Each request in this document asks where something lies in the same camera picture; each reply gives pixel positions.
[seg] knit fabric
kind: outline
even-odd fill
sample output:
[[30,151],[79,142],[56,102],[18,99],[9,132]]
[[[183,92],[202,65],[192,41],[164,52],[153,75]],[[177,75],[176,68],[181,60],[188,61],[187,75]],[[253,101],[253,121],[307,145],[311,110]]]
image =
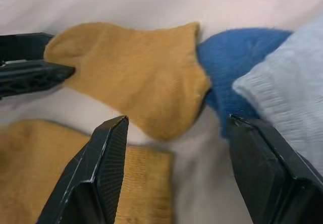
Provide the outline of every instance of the knit fabric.
[[276,29],[236,29],[214,35],[198,46],[198,60],[212,83],[206,103],[218,112],[224,137],[229,114],[259,118],[248,101],[232,89],[233,82],[262,62],[290,34]]
[[109,23],[54,37],[47,61],[76,67],[65,85],[113,107],[144,133],[170,140],[197,117],[209,79],[195,54],[197,23],[139,31]]
[[[41,120],[0,129],[0,223],[37,221],[66,164],[88,136]],[[171,223],[167,152],[129,146],[115,223]]]
[[323,14],[298,28],[234,90],[323,175]]

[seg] white sheet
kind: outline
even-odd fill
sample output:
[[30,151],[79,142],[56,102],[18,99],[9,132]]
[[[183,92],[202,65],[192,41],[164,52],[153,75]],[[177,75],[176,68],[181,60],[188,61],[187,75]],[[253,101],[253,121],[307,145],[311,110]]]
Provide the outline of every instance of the white sheet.
[[[237,27],[294,29],[321,12],[322,6],[323,0],[0,0],[0,34],[39,31],[55,34],[66,27],[90,21],[109,21],[138,29],[167,28],[198,21],[203,40]],[[18,105],[25,102],[12,100],[15,106],[3,104],[1,114],[17,110]],[[59,110],[57,103],[62,106],[61,112],[65,107],[74,107],[74,111],[60,115],[65,116],[60,119],[65,124],[71,124],[71,119],[81,122],[85,116],[84,107],[88,107],[89,112],[95,108],[96,117],[86,117],[84,121],[90,123],[83,126],[87,131],[102,121],[105,113],[99,112],[109,110],[97,111],[100,107],[89,103],[88,98],[80,100],[79,95],[70,94],[61,97],[60,101],[49,102],[50,110],[43,113],[50,116]],[[15,117],[37,112],[22,110],[16,112]],[[234,180],[228,145],[218,136],[217,129],[215,114],[207,107],[192,129],[169,143],[178,153],[174,183],[179,224],[252,223]],[[134,139],[140,139],[140,134],[134,133]]]

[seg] white fabric surface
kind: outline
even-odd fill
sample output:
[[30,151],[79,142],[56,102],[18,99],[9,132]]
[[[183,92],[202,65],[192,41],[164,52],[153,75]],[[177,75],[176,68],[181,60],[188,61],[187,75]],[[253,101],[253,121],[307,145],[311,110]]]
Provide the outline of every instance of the white fabric surface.
[[323,175],[323,16],[294,32],[234,90]]
[[56,34],[81,22],[109,21],[138,29],[198,21],[202,39],[231,28],[295,29],[323,0],[0,0],[0,34]]
[[[138,29],[201,23],[200,39],[237,27],[295,29],[318,14],[323,0],[0,0],[0,34],[56,34],[82,22],[109,21]],[[0,124],[46,118],[90,133],[117,115],[105,105],[69,89],[0,101]],[[129,142],[150,139],[130,125]],[[178,155],[174,169],[179,224],[252,223],[218,136],[214,112],[206,107],[197,123],[167,145]]]

